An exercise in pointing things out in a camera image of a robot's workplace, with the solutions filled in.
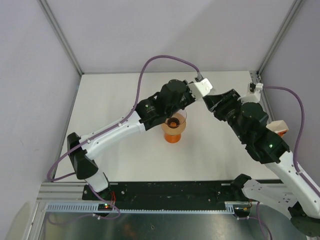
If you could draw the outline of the orange glass flask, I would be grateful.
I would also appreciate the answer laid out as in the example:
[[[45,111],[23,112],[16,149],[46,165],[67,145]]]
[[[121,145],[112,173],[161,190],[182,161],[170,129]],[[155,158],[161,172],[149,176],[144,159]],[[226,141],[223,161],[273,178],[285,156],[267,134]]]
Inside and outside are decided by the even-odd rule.
[[[181,139],[181,134],[179,135],[168,135],[164,133],[164,139],[171,144],[177,143]]]

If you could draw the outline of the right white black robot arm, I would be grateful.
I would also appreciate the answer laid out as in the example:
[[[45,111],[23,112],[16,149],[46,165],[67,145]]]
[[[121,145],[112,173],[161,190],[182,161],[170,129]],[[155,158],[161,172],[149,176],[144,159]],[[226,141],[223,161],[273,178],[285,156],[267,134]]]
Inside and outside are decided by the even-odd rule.
[[[232,128],[250,157],[271,170],[286,190],[261,186],[241,174],[230,188],[231,196],[256,200],[278,211],[304,235],[320,235],[320,188],[294,163],[294,154],[276,132],[267,127],[268,114],[257,99],[242,99],[234,90],[203,98],[208,110]]]

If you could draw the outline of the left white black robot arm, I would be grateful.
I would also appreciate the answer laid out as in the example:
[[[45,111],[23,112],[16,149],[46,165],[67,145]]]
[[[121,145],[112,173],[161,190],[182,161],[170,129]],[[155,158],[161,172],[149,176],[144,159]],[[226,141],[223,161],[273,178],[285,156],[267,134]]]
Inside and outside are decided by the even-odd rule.
[[[179,110],[201,99],[211,88],[205,82],[170,80],[154,95],[141,100],[130,116],[122,117],[100,131],[79,136],[67,136],[69,159],[77,179],[86,181],[100,200],[110,196],[106,175],[99,170],[95,158],[112,144],[136,133],[143,133],[163,124]]]

